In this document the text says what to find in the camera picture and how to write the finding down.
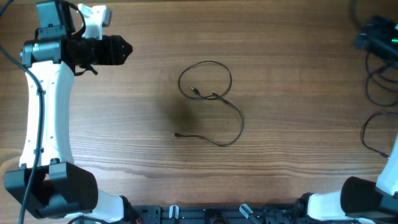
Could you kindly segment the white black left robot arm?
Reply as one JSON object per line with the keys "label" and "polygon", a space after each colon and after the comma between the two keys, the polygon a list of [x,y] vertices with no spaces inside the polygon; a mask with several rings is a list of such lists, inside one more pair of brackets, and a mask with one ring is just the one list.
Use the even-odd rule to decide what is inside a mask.
{"label": "white black left robot arm", "polygon": [[29,86],[27,132],[19,168],[4,177],[6,190],[37,219],[71,223],[140,223],[126,197],[98,188],[94,175],[78,167],[70,147],[70,95],[77,67],[122,65],[132,46],[119,35],[104,35],[112,12],[68,1],[37,4],[40,25],[24,43],[17,66]]}

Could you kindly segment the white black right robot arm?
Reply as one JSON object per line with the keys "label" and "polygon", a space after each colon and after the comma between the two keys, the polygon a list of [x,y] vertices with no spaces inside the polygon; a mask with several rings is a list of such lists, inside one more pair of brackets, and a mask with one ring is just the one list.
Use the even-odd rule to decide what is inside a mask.
{"label": "white black right robot arm", "polygon": [[[372,17],[360,29],[356,45],[366,55],[375,55],[383,66],[370,70],[366,81],[383,90],[397,93],[397,79],[384,75],[397,69],[397,22],[382,16]],[[377,181],[348,178],[341,190],[327,194],[307,193],[297,199],[291,214],[294,223],[397,223],[397,146],[390,154],[380,152],[387,163]]]}

